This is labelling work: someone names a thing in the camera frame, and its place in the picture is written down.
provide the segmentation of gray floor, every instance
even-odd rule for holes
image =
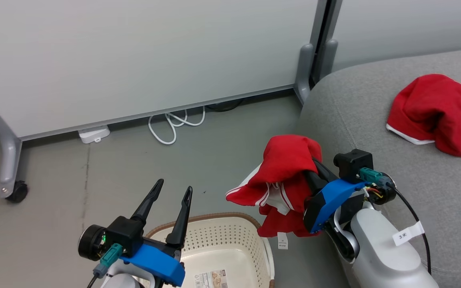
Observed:
[[[0,287],[85,287],[95,262],[77,255],[79,235],[90,224],[129,217],[159,178],[165,185],[146,232],[175,220],[188,185],[192,216],[238,211],[262,221],[256,208],[226,202],[224,194],[261,162],[272,136],[293,130],[299,113],[294,96],[209,112],[201,126],[178,128],[172,146],[157,142],[146,120],[113,125],[97,144],[74,134],[25,143],[18,173],[30,193],[17,205],[0,199]],[[166,122],[155,128],[170,139]],[[289,235],[289,250],[277,250],[275,238],[271,245],[277,287],[348,287],[326,235]]]

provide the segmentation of white care label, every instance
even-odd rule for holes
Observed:
[[[225,270],[195,275],[195,288],[228,288]]]
[[[396,246],[400,246],[401,244],[407,242],[408,240],[419,236],[424,233],[423,225],[421,225],[421,221],[418,221],[413,226],[403,229],[398,233],[392,235],[392,239],[394,239],[394,243]]]
[[[279,249],[287,250],[287,234],[284,232],[277,232],[277,239],[279,241]]]

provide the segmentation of floor crack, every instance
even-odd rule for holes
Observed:
[[[88,170],[90,169],[90,148],[92,144],[88,144],[88,155],[86,156],[85,175],[84,175],[84,197],[83,197],[83,210],[81,214],[81,232],[84,231],[84,218],[86,217],[86,204],[88,203]]]

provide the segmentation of perforated basket wall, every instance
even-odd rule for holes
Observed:
[[[165,242],[174,223],[152,229],[146,237]],[[181,260],[192,255],[210,255],[207,252],[235,249],[247,256],[247,265],[253,271],[257,288],[274,286],[273,258],[267,240],[257,234],[260,224],[243,213],[218,213],[190,218]],[[232,257],[221,261],[233,261]]]

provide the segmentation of whiteboard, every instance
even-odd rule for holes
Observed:
[[[333,38],[339,42],[333,71],[461,50],[461,1],[344,0]]]
[[[316,0],[0,0],[17,137],[295,82]]]

